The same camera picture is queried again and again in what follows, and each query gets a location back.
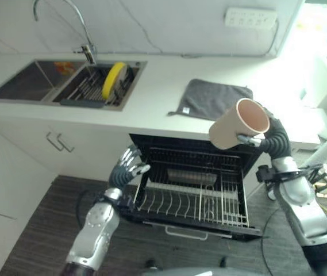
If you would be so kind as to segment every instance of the mug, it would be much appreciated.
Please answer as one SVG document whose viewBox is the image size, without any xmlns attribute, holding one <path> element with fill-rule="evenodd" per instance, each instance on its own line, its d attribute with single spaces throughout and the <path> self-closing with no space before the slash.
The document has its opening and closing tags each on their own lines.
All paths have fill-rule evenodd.
<svg viewBox="0 0 327 276">
<path fill-rule="evenodd" d="M 242 98 L 209 129 L 209 140 L 221 150 L 236 146 L 237 135 L 255 136 L 267 132 L 270 121 L 266 111 L 252 99 Z"/>
</svg>

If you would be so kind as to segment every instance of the sink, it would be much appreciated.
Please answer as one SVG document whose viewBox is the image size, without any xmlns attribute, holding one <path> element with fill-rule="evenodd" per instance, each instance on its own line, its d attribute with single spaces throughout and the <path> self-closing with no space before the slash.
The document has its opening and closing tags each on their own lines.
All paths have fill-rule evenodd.
<svg viewBox="0 0 327 276">
<path fill-rule="evenodd" d="M 101 90 L 114 63 L 35 60 L 0 87 L 0 102 L 122 110 L 146 62 L 125 62 L 125 79 L 103 99 Z"/>
<path fill-rule="evenodd" d="M 0 99 L 45 101 L 85 62 L 35 60 L 0 87 Z"/>
</svg>

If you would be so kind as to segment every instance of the dishwasher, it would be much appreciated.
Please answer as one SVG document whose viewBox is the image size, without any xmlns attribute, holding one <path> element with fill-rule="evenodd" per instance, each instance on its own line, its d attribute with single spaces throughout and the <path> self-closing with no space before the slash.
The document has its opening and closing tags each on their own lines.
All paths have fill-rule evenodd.
<svg viewBox="0 0 327 276">
<path fill-rule="evenodd" d="M 258 159 L 253 147 L 219 150 L 209 141 L 130 134 L 151 169 L 120 202 L 120 214 L 159 225 L 168 235 L 208 235 L 248 241 L 262 237 L 250 226 L 243 179 Z"/>
</svg>

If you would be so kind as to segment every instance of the power outlet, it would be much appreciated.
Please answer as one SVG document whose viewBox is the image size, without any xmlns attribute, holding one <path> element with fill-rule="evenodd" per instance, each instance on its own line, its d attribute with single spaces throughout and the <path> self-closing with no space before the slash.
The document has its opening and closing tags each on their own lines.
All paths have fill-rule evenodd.
<svg viewBox="0 0 327 276">
<path fill-rule="evenodd" d="M 229 7 L 225 15 L 225 25 L 231 27 L 271 29 L 277 19 L 274 10 Z"/>
</svg>

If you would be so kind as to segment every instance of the gray towel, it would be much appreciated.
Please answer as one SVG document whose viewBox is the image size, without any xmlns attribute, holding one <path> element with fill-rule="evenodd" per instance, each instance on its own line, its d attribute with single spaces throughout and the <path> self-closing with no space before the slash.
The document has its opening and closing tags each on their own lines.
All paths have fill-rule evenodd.
<svg viewBox="0 0 327 276">
<path fill-rule="evenodd" d="M 169 112 L 168 115 L 181 114 L 215 121 L 241 98 L 252 99 L 253 92 L 247 87 L 192 79 L 177 111 Z"/>
</svg>

